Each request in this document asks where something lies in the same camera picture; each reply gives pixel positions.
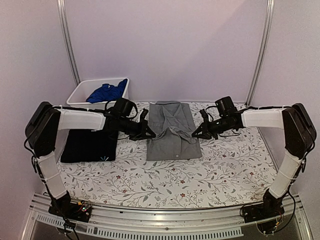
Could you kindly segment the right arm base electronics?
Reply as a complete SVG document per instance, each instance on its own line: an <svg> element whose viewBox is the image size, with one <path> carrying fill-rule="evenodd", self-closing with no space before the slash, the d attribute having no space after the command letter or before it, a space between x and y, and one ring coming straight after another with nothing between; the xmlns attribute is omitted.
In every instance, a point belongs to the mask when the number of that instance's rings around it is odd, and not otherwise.
<svg viewBox="0 0 320 240"><path fill-rule="evenodd" d="M245 223L256 222L258 231L263 235L273 235L283 220L285 210L282 205L276 209L267 210L264 204L245 204L239 210L239 215Z"/></svg>

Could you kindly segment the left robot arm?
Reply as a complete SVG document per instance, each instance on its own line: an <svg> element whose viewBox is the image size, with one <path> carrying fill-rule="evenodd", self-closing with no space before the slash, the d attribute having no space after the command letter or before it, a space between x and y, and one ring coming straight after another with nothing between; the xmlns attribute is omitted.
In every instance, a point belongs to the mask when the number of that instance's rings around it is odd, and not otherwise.
<svg viewBox="0 0 320 240"><path fill-rule="evenodd" d="M111 107L91 109L80 107L54 106L43 101L25 128L24 147L31 152L32 165L40 176L51 198L51 204L63 216L74 213L74 205L66 190L57 168L55 156L56 139L61 130L84 130L100 133L93 148L99 162L114 160L113 151L117 145L119 132L131 141L147 140L156 137L146 120L147 109L139 114L139 120L130 116L137 105L125 98L119 98Z"/></svg>

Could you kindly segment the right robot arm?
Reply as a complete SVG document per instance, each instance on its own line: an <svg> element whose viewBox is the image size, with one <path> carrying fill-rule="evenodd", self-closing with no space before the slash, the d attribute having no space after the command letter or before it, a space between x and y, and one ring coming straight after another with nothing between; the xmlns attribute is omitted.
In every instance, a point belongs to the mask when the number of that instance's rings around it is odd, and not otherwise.
<svg viewBox="0 0 320 240"><path fill-rule="evenodd" d="M206 110L200 111L203 122L192 133L194 138L217 139L218 135L225 131L251 127L278 128L284 131L283 161L258 208L262 218L269 218L278 210L299 173L305 170L307 155L315 147L317 131L301 103L280 107L248 107L242 110L224 103L217 103L216 107L220 118L214 121L209 120Z"/></svg>

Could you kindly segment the white plastic laundry bin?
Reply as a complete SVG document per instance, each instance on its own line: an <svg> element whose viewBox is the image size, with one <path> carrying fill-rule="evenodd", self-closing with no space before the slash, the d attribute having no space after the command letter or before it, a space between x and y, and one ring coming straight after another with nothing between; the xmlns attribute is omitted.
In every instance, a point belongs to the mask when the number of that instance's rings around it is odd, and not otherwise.
<svg viewBox="0 0 320 240"><path fill-rule="evenodd" d="M119 98L129 98L129 83L128 77L84 80L66 103L74 108L103 110L112 107Z"/></svg>

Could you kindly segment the aluminium frame post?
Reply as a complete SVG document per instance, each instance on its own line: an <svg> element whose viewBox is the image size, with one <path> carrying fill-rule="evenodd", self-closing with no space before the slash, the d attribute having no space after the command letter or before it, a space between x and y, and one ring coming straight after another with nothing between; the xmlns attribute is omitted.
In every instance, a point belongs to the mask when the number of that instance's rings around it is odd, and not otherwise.
<svg viewBox="0 0 320 240"><path fill-rule="evenodd" d="M66 48L66 53L71 69L71 73L73 76L73 80L76 85L79 85L81 83L79 71L77 68L76 58L72 46L72 40L68 25L68 19L67 19L67 11L66 11L66 5L64 0L57 0L57 9L58 9L58 15L59 15L59 21L62 31L62 36Z"/></svg>
<svg viewBox="0 0 320 240"><path fill-rule="evenodd" d="M248 95L247 95L247 98L245 101L245 104L247 106L250 106L253 99L254 99L256 88L257 88L258 81L260 78L265 54L267 51L272 22L273 22L274 7L275 7L275 1L268 0L267 4L266 4L265 19L264 19L264 25L263 25L263 31L262 31L262 37L261 37L260 47L259 47L259 51L258 51L257 61L256 61L255 68L253 71L253 76L252 76L252 81L251 81L251 84L249 87L249 92L248 92Z"/></svg>

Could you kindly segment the right aluminium frame post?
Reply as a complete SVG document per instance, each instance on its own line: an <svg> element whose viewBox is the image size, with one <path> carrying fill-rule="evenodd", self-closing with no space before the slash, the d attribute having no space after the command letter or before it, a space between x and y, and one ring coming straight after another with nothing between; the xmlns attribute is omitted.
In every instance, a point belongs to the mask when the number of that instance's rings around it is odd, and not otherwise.
<svg viewBox="0 0 320 240"><path fill-rule="evenodd" d="M267 4L266 4L265 19L264 19L264 25L263 25L263 31L262 31L262 37L261 37L260 47L259 47L259 51L258 51L257 61L256 61L255 68L253 71L253 76L252 76L252 81L251 81L251 84L249 87L249 92L248 92L248 95L247 95L247 98L245 101L245 104L247 106L250 106L253 99L254 99L256 88L257 88L258 81L260 78L265 54L267 51L272 22L273 22L274 7L275 7L275 1L268 0Z"/></svg>

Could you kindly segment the black t-shirt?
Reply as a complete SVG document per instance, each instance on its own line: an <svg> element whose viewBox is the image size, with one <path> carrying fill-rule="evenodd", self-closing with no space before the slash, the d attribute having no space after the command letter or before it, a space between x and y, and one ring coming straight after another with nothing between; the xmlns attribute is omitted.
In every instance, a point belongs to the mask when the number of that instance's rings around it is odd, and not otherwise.
<svg viewBox="0 0 320 240"><path fill-rule="evenodd" d="M71 129L60 162L72 164L114 161L118 136L118 131Z"/></svg>

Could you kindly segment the aluminium front rail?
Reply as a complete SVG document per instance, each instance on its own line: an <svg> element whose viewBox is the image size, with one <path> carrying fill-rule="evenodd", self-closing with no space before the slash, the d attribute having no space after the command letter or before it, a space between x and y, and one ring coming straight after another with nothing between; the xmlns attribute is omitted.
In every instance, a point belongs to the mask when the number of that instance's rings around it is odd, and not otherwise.
<svg viewBox="0 0 320 240"><path fill-rule="evenodd" d="M298 195L283 200L284 214L245 222L242 206L152 209L94 204L88 222L49 213L51 200L36 193L29 205L23 240L313 240Z"/></svg>

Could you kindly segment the grey garment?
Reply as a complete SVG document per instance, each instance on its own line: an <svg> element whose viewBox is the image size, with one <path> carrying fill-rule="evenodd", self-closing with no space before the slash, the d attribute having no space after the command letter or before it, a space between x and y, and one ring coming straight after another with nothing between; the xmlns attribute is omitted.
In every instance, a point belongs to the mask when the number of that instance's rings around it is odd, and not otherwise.
<svg viewBox="0 0 320 240"><path fill-rule="evenodd" d="M149 105L148 126L155 138L147 141L147 161L177 161L202 157L190 105L158 101Z"/></svg>

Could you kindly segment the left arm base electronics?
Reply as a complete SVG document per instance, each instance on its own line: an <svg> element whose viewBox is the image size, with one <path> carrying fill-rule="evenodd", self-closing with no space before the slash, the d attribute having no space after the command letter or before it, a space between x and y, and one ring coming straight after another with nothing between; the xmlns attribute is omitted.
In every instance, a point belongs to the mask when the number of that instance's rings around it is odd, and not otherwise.
<svg viewBox="0 0 320 240"><path fill-rule="evenodd" d="M84 200L77 203L69 200L52 200L48 212L52 215L65 217L69 220L88 223L91 218L92 205Z"/></svg>

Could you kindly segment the floral tablecloth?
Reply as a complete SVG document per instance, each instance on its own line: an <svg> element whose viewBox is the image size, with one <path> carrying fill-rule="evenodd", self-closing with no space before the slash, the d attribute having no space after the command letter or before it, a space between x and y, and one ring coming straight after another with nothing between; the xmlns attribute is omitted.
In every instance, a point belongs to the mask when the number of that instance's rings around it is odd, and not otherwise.
<svg viewBox="0 0 320 240"><path fill-rule="evenodd" d="M202 157L147 161L147 141L118 133L114 161L56 166L71 198L138 208L224 207L262 200L277 171L256 128L200 140Z"/></svg>

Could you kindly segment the left aluminium frame post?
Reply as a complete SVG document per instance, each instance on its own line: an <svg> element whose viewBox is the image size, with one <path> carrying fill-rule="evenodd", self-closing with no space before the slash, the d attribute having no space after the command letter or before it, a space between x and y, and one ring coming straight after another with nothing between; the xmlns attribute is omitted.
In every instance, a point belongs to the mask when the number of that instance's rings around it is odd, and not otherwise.
<svg viewBox="0 0 320 240"><path fill-rule="evenodd" d="M76 58L72 46L72 40L68 25L68 19L67 19L67 11L66 11L66 5L64 0L57 0L57 9L58 9L58 15L59 15L59 21L62 31L62 36L66 48L66 53L71 69L71 73L73 76L73 80L76 85L79 85L81 83L79 71L77 68Z"/></svg>

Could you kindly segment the blue garment in bin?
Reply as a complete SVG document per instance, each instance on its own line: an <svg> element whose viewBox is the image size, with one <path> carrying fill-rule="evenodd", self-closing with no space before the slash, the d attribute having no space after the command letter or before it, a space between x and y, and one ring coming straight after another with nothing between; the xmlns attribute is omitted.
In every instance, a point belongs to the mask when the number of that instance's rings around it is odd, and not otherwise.
<svg viewBox="0 0 320 240"><path fill-rule="evenodd" d="M101 87L94 90L86 101L91 104L116 101L123 96L127 83L127 78L120 81L117 86L104 83Z"/></svg>

